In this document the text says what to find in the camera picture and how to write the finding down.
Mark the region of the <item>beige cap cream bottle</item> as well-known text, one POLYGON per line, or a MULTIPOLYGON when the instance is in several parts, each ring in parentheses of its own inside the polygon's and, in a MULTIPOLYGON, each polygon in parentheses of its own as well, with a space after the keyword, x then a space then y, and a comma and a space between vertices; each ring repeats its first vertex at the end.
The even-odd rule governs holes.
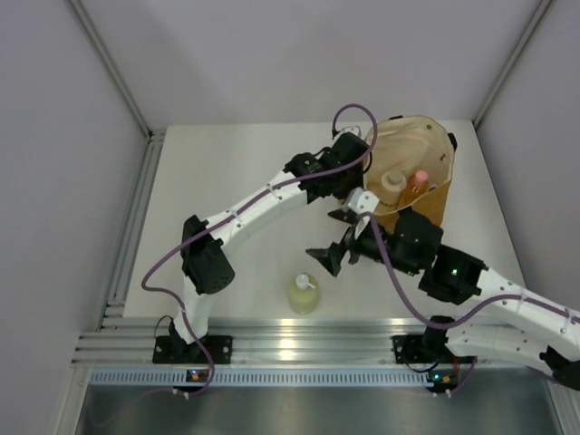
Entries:
POLYGON ((398 170, 385 172, 382 175, 380 184, 382 203, 387 207, 396 207, 406 186, 407 179, 402 172, 398 170))

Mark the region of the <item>tan canvas tote bag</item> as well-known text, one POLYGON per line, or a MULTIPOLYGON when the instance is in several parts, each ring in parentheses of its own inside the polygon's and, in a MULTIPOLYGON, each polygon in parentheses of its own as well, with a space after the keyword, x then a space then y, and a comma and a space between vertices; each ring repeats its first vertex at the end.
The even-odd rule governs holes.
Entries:
POLYGON ((382 121, 369 130, 365 140, 376 140, 372 156, 365 161, 370 168, 364 175, 364 186, 380 199, 374 211, 378 222, 392 232, 402 209, 400 201, 393 208, 382 203, 382 175, 398 170, 408 182, 418 170, 425 170, 429 174, 428 190, 409 206, 440 226, 453 176, 455 136, 432 118, 416 115, 382 121))

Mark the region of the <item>green pump bottle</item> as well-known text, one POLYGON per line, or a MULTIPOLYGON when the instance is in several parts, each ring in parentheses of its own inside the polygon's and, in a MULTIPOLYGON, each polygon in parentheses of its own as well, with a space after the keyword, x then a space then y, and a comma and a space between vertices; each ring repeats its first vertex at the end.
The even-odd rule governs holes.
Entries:
POLYGON ((286 295, 290 308, 296 314, 310 314, 319 305, 320 288, 311 275, 301 273, 289 282, 286 295))

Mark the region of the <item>orange bottle pink cap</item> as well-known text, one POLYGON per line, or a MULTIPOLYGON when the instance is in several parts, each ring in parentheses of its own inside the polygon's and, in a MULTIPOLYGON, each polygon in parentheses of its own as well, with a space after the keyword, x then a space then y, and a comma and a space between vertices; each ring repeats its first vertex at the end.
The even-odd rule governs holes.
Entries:
POLYGON ((400 207, 406 208, 417 198, 422 196, 429 187, 429 174, 425 170, 418 170, 412 175, 405 190, 401 194, 400 207))

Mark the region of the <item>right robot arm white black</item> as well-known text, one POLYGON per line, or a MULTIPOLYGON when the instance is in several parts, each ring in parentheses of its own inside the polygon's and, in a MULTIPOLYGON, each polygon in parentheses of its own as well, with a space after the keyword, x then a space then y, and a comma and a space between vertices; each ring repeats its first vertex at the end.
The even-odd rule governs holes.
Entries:
POLYGON ((338 243, 307 254, 332 276, 343 259, 366 257, 384 265, 398 297, 426 329, 421 348, 433 360, 448 354, 524 365, 571 389, 579 388, 579 313, 516 285, 482 260, 442 244, 443 231, 405 208, 393 232, 369 213, 340 209, 331 217, 348 223, 338 243), (396 274, 419 276, 428 297, 464 308, 459 318, 427 317, 411 302, 396 274))

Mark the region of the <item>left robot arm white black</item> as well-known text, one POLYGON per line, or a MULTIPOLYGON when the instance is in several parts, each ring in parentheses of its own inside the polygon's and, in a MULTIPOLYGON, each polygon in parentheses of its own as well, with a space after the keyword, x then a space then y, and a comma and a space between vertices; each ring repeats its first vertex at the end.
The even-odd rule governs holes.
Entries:
POLYGON ((183 361, 198 360, 205 350, 212 296, 235 278, 229 257, 255 233, 284 214, 319 198, 341 198, 363 183, 363 162, 376 143, 366 143, 352 132, 337 135, 319 156, 295 155, 251 198, 246 198, 205 220, 188 218, 180 251, 184 274, 181 313, 169 334, 173 351, 183 361))

